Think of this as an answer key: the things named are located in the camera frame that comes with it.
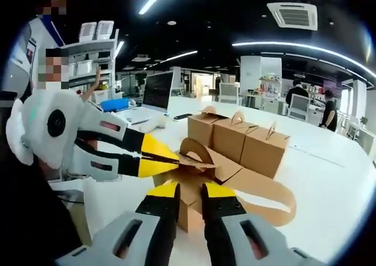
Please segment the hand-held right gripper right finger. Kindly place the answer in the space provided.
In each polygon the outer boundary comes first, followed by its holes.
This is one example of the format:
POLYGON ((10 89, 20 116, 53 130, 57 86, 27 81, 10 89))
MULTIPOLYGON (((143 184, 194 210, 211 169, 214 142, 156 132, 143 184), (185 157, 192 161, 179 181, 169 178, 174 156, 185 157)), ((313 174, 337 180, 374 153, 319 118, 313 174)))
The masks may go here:
POLYGON ((201 189, 204 237, 212 265, 323 265, 261 217, 248 213, 233 190, 216 183, 201 189))

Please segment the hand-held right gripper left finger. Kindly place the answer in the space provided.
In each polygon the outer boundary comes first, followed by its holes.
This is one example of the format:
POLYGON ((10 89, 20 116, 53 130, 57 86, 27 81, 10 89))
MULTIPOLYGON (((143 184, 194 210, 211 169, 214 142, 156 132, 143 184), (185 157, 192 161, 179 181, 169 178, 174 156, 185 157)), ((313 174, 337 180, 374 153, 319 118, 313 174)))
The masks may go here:
POLYGON ((57 265, 168 265, 180 207, 180 185, 149 190, 134 212, 127 211, 57 265))

